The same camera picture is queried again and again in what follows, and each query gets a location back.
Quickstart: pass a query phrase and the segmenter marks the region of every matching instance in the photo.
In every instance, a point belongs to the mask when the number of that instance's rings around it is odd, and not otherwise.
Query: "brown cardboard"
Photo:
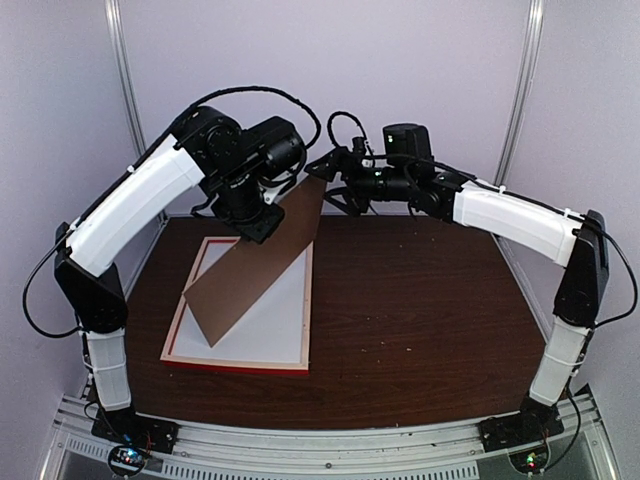
[[[326,183],[307,177],[280,202],[285,218],[262,245],[241,240],[184,292],[210,346],[315,239]]]

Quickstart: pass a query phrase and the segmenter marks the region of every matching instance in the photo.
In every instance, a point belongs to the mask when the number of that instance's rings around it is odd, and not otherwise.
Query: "black bracket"
[[[140,450],[173,453],[178,438],[179,426],[175,422],[157,418],[142,417],[134,413],[132,407],[103,413],[98,410],[91,434],[110,442],[130,445]],[[118,431],[128,434],[119,435]]]
[[[518,412],[504,417],[492,417],[479,424],[480,438],[485,452],[516,448],[541,441],[564,432],[558,407],[553,406],[546,422],[532,412]]]

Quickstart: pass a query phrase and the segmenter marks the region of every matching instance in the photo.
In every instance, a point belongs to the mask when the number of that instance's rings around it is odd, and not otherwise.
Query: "white board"
[[[205,238],[185,290],[236,241],[237,238],[231,237]],[[182,296],[161,360],[167,364],[218,371],[306,373],[312,252],[313,244],[298,256],[213,347],[207,343]]]

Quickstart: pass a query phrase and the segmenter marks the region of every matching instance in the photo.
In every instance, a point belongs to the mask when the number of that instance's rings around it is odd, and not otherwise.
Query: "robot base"
[[[111,426],[103,419],[97,418],[93,422],[91,434],[98,438],[104,438],[111,442],[126,443],[141,450],[149,450],[159,453],[173,453],[173,446],[178,437],[178,424],[167,420],[135,416],[137,431],[142,432],[136,438],[122,438],[116,435]]]

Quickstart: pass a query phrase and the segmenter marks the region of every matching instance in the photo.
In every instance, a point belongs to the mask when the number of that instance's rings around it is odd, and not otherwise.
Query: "cardboard piece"
[[[237,241],[237,237],[206,237],[186,287]],[[308,374],[312,262],[310,244],[213,347],[181,296],[161,361],[223,372]]]
[[[285,218],[262,245],[240,240],[184,292],[210,346],[216,344],[315,239],[326,182],[305,178],[279,203]]]

